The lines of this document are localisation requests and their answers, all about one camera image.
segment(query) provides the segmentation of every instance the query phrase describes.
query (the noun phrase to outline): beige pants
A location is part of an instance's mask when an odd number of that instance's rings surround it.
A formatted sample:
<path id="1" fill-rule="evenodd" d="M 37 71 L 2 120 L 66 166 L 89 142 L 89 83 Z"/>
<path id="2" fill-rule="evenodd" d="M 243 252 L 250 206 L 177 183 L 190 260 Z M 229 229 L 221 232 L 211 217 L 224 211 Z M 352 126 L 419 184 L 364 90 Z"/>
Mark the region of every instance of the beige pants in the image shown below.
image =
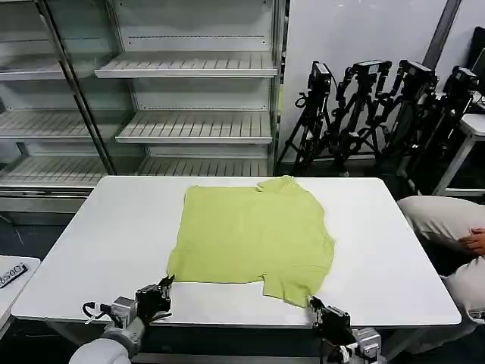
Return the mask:
<path id="1" fill-rule="evenodd" d="M 443 277 L 450 295 L 460 309 L 463 320 L 449 328 L 430 328 L 422 331 L 407 351 L 420 353 L 439 347 L 471 333 L 484 324 L 485 313 L 485 256 L 476 256 L 466 250 L 458 239 L 471 235 L 473 228 L 485 228 L 485 206 L 463 199 L 441 196 L 413 196 L 398 202 L 402 213 L 421 241 L 439 244 L 469 262 Z"/>

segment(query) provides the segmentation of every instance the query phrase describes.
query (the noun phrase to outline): glass door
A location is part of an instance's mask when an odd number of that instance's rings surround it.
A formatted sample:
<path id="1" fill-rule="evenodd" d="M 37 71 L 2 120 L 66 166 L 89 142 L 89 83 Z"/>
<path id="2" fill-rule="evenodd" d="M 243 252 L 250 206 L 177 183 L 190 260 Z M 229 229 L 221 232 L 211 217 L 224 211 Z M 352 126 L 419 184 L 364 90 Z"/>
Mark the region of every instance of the glass door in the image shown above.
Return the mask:
<path id="1" fill-rule="evenodd" d="M 98 67 L 118 52 L 104 0 L 37 0 L 39 11 L 64 58 L 65 71 L 86 126 L 110 174 L 135 174 L 145 156 L 134 144 L 117 143 L 116 136 L 134 115 L 129 85 L 100 80 Z"/>
<path id="2" fill-rule="evenodd" d="M 34 1 L 0 2 L 0 109 L 2 195 L 85 196 L 108 173 Z"/>

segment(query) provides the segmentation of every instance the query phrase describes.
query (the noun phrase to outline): shelf rack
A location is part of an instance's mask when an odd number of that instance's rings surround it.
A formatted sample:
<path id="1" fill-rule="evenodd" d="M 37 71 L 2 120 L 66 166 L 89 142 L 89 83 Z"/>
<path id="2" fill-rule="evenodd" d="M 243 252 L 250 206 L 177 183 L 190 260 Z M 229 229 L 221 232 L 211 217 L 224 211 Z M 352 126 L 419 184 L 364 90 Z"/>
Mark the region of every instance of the shelf rack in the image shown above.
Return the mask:
<path id="1" fill-rule="evenodd" d="M 99 157 L 22 157 L 0 173 L 3 187 L 94 187 L 106 175 Z"/>
<path id="2" fill-rule="evenodd" d="M 119 129 L 103 124 L 100 133 L 110 137 Z M 84 142 L 91 136 L 77 110 L 25 110 L 0 114 L 0 140 L 11 142 Z"/>
<path id="3" fill-rule="evenodd" d="M 95 71 L 100 78 L 274 77 L 270 52 L 126 52 Z"/>
<path id="4" fill-rule="evenodd" d="M 268 175 L 266 159 L 240 158 L 157 158 L 148 157 L 140 176 L 263 177 Z"/>
<path id="5" fill-rule="evenodd" d="M 79 78 L 94 74 L 96 65 L 79 59 L 74 67 Z M 18 55 L 0 58 L 0 81 L 63 80 L 61 66 L 54 55 Z"/>
<path id="6" fill-rule="evenodd" d="M 138 111 L 119 143 L 270 144 L 266 111 Z"/>

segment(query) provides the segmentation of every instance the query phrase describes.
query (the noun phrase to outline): white wall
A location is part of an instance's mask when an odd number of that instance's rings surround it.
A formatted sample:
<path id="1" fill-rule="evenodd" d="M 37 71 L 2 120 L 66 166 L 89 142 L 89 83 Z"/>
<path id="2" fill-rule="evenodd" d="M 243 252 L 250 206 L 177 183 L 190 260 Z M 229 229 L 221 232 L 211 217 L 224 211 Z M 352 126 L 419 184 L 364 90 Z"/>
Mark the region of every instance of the white wall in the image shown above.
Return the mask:
<path id="1" fill-rule="evenodd" d="M 302 112 L 293 104 L 306 90 L 313 60 L 325 62 L 337 82 L 356 62 L 392 61 L 386 84 L 390 88 L 400 60 L 424 60 L 445 4 L 446 0 L 292 0 L 279 153 Z M 348 99 L 355 90 L 349 87 Z"/>
<path id="2" fill-rule="evenodd" d="M 444 87 L 446 79 L 456 65 L 466 63 L 471 38 L 476 27 L 485 28 L 485 1 L 462 0 L 440 61 L 436 66 L 436 74 L 440 77 L 438 89 Z"/>

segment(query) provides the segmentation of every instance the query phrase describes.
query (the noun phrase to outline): hand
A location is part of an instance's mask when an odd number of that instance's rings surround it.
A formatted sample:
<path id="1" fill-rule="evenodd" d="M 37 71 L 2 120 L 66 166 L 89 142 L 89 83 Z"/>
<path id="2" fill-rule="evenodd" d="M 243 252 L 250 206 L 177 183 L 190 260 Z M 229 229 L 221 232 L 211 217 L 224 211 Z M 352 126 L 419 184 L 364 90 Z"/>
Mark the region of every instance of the hand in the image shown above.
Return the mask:
<path id="1" fill-rule="evenodd" d="M 485 256 L 485 229 L 471 229 L 471 232 L 473 235 L 463 237 L 459 242 L 479 256 Z"/>

